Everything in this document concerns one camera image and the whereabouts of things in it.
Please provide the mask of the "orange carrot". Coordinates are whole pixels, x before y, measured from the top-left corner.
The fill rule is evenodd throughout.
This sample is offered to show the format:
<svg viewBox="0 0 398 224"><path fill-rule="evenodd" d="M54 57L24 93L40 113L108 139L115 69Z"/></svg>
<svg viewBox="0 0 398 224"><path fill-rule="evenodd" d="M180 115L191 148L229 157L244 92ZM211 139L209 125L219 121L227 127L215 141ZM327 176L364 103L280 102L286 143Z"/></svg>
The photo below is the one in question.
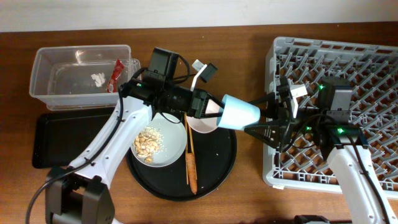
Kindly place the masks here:
<svg viewBox="0 0 398 224"><path fill-rule="evenodd" d="M197 172L196 172L196 164L195 164L195 156L193 153L188 153L186 155L186 165L187 165L187 174L188 174L188 184L190 189L194 195L197 194Z"/></svg>

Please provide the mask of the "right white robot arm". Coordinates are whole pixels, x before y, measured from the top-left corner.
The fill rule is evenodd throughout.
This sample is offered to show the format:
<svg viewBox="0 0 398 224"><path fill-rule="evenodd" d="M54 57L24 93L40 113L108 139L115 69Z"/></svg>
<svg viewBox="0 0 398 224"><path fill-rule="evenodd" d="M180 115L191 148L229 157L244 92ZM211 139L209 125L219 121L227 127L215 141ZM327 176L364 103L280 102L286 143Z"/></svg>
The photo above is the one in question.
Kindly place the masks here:
<svg viewBox="0 0 398 224"><path fill-rule="evenodd" d="M279 152L289 150L300 135L311 134L322 158L334 173L353 223L397 223L376 176L369 143L363 131L349 123L352 87L348 80L325 77L318 87L315 109L300 109L297 98L305 85L292 85L280 77L274 92L252 105L266 104L266 123L250 124L244 132Z"/></svg>

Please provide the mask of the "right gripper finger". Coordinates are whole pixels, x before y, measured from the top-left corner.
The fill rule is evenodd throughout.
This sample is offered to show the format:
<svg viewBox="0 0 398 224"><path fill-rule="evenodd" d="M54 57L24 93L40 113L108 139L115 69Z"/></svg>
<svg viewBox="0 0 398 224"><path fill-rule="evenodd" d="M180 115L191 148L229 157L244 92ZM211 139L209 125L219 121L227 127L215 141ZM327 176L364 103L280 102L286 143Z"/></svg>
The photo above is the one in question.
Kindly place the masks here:
<svg viewBox="0 0 398 224"><path fill-rule="evenodd" d="M275 93L268 93L256 100L249 101L251 105L265 105L266 108L275 107L277 105L277 100Z"/></svg>
<svg viewBox="0 0 398 224"><path fill-rule="evenodd" d="M286 121L268 121L262 124L245 126L244 132L261 140L264 144L277 149L282 144L286 129Z"/></svg>

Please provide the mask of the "light blue cup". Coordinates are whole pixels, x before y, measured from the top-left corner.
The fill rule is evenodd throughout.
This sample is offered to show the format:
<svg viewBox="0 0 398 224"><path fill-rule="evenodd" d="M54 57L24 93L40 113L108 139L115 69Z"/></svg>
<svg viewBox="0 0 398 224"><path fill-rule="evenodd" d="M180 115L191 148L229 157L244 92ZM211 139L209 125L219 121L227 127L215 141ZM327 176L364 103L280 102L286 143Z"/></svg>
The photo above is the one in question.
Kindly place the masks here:
<svg viewBox="0 0 398 224"><path fill-rule="evenodd" d="M219 128L243 130L245 126L260 120L261 112L257 106L230 95L225 95L222 103L224 108L219 110L222 116L216 122Z"/></svg>

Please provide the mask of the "white bowl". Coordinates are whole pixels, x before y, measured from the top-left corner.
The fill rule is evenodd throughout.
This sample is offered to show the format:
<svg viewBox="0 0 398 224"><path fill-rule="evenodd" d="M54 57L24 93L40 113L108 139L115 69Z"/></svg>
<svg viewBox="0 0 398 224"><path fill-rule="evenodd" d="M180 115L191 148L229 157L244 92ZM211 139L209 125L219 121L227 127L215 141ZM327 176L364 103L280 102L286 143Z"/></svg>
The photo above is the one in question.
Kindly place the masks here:
<svg viewBox="0 0 398 224"><path fill-rule="evenodd" d="M213 101L209 100L205 113L217 113L220 107ZM217 118L203 118L197 119L194 117L187 117L189 126L198 133L206 134L214 131L217 126Z"/></svg>

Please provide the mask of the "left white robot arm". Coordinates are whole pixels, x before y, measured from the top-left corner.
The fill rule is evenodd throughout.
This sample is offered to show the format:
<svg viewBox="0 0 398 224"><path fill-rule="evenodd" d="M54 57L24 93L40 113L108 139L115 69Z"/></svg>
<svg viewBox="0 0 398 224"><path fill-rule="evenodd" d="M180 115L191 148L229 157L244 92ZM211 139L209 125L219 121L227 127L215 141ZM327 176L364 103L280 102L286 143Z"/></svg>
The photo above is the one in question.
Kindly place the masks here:
<svg viewBox="0 0 398 224"><path fill-rule="evenodd" d="M53 168L29 202L25 222L34 203L45 194L46 223L117 223L109 189L122 159L136 136L156 114L180 113L194 118L206 114L209 101L224 103L202 89L186 89L174 80L178 53L156 47L147 68L140 68L118 90L113 114L89 146L68 167Z"/></svg>

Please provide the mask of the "red snack wrapper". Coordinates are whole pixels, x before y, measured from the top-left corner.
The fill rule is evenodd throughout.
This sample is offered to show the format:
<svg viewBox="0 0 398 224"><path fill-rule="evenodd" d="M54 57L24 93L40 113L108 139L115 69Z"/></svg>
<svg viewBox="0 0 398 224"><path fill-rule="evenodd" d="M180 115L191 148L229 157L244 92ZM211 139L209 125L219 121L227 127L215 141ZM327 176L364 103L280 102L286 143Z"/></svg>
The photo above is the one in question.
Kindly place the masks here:
<svg viewBox="0 0 398 224"><path fill-rule="evenodd" d="M111 75L111 78L108 81L106 90L108 93L115 93L116 92L116 82L121 76L122 71L124 70L125 66L123 63L120 61L120 59L117 59L116 64L114 66L113 74Z"/></svg>

